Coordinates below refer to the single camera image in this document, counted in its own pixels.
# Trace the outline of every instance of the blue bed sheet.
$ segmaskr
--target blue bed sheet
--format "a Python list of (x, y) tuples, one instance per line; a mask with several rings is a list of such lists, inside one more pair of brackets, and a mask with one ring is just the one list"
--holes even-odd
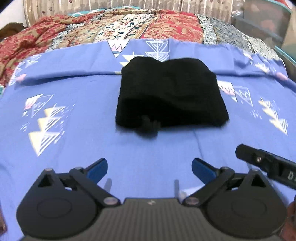
[[(202, 60), (217, 75), (230, 121), (222, 128), (167, 128), (153, 139), (117, 128), (120, 71), (135, 56)], [(200, 186), (191, 171), (195, 157), (247, 172), (234, 153), (241, 143), (296, 160), (295, 90), (283, 62), (230, 45), (108, 40), (24, 60), (0, 101), (0, 201), (8, 225), (0, 240), (22, 237), (17, 206), (47, 167), (67, 172), (105, 157), (108, 173), (98, 185), (111, 179), (110, 192), (123, 201), (173, 197), (176, 183)], [(294, 199), (293, 190), (276, 186)]]

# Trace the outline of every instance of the teal fabric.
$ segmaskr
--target teal fabric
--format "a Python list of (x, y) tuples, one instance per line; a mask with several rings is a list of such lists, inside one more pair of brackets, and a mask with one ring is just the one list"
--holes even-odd
[[(120, 9), (120, 8), (130, 8), (130, 7), (126, 6), (126, 7), (115, 7), (115, 8)], [(76, 18), (76, 17), (83, 16), (83, 15), (88, 14), (88, 13), (100, 12), (100, 11), (103, 11), (103, 10), (106, 10), (106, 9), (107, 8), (99, 8), (99, 9), (95, 9), (95, 10), (92, 10), (92, 11), (81, 11), (81, 12), (68, 14), (68, 16)]]

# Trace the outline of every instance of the folded clothing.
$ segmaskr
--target folded clothing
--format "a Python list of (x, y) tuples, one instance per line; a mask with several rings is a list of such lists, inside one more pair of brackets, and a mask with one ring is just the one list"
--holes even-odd
[(136, 57), (121, 70), (116, 123), (140, 128), (143, 116), (161, 127), (222, 126), (229, 120), (216, 75), (200, 60)]

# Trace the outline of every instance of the brown object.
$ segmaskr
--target brown object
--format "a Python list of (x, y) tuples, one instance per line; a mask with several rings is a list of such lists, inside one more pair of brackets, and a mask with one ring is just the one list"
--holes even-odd
[(2, 210), (0, 208), (0, 236), (4, 233), (6, 233), (7, 231), (7, 227), (6, 224), (4, 222), (4, 218), (3, 218), (3, 214), (2, 214)]
[(285, 241), (296, 241), (296, 229), (294, 228), (294, 213), (295, 202), (291, 202), (287, 208), (287, 219), (283, 230), (281, 232), (281, 238)]
[(296, 6), (292, 8), (292, 15), (281, 48), (292, 59), (296, 60)]
[(15, 35), (24, 29), (22, 23), (8, 23), (0, 30), (0, 41), (9, 36)]

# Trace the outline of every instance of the patterned blanket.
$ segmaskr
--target patterned blanket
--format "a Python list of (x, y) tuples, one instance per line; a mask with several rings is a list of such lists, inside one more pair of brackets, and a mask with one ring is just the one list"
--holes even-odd
[(58, 48), (105, 39), (174, 38), (201, 43), (202, 37), (198, 19), (186, 12), (128, 8), (107, 9), (78, 18), (47, 16), (0, 43), (0, 84), (8, 84), (23, 59)]

